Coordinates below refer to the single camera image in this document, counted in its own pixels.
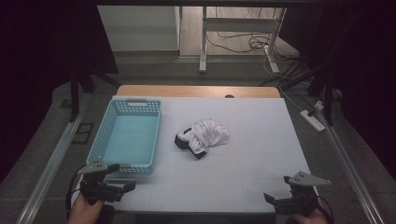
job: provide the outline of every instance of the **white wall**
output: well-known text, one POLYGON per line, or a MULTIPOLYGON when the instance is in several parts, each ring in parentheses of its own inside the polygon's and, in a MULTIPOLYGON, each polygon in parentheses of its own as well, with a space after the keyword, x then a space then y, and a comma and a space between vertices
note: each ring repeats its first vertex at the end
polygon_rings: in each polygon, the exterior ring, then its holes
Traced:
POLYGON ((113 51, 178 50, 178 7, 98 9, 113 51))

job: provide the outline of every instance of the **teal basket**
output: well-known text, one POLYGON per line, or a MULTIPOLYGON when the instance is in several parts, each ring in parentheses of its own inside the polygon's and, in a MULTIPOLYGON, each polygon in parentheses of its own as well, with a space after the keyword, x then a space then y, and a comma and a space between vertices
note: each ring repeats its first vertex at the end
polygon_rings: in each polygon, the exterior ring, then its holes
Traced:
POLYGON ((109 175, 116 178, 152 174, 160 123, 160 100, 111 100, 87 163, 101 157, 106 164, 120 164, 109 175))

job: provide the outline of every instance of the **gray floor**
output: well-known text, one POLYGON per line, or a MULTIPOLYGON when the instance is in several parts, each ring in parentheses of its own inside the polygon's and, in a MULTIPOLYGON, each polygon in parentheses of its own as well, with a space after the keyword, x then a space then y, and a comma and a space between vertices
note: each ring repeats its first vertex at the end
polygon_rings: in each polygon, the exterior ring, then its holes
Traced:
MULTIPOLYGON (((111 76, 122 84, 259 86, 263 81, 273 78, 263 70, 262 58, 210 59, 205 75, 198 73, 197 59, 180 59, 165 55, 136 58, 123 54, 116 55, 116 60, 120 74, 111 76)), ((286 70, 289 64, 280 63, 281 71, 286 70)), ((65 222, 64 196, 68 183, 77 167, 85 163, 107 103, 117 91, 103 80, 93 78, 97 88, 82 120, 82 123, 93 123, 92 135, 86 144, 71 144, 67 149, 34 223, 65 222)), ((269 82, 268 86, 276 84, 277 82, 269 82)), ((293 90, 304 95, 309 102, 315 101, 306 97, 305 85, 298 85, 293 90)), ((15 223, 55 149, 70 117, 70 108, 67 104, 64 106, 70 99, 69 91, 67 83, 54 91, 53 103, 46 118, 8 177, 1 183, 1 223, 15 223)), ((291 92, 287 94, 299 107, 309 108, 300 97, 291 92)), ((327 135, 314 131, 298 115, 299 110, 289 101, 286 100, 286 103, 312 174, 332 181, 332 185, 318 188, 318 192, 332 205, 335 223, 370 223, 333 152, 327 135)), ((371 149, 343 118, 339 104, 334 103, 334 128, 370 190, 385 222, 392 223, 396 218, 393 209, 393 203, 396 202, 396 184, 371 149)), ((77 134, 74 140, 80 141, 84 137, 77 134)), ((134 223, 134 214, 117 214, 114 223, 134 223)), ((283 223, 283 219, 280 218, 278 223, 283 223)))

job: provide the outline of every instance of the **white tabletop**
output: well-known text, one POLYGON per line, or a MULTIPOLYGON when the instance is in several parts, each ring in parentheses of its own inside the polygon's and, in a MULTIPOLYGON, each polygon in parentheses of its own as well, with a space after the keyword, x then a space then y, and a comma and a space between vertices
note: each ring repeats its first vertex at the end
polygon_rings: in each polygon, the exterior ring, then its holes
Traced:
POLYGON ((274 212, 263 193, 289 198, 283 176, 310 173, 283 99, 155 99, 162 100, 163 112, 154 173, 136 178, 136 189, 112 204, 116 210, 274 212), (219 122, 228 129, 230 141, 197 160, 174 140, 200 119, 219 122))

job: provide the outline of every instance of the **basket handle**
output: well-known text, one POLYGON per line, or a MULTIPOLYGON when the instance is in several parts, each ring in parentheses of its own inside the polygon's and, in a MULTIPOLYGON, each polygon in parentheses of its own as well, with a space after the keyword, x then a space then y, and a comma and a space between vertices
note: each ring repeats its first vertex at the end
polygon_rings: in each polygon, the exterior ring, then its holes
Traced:
POLYGON ((146 99, 127 99, 126 103, 129 106, 148 106, 148 100, 146 99))

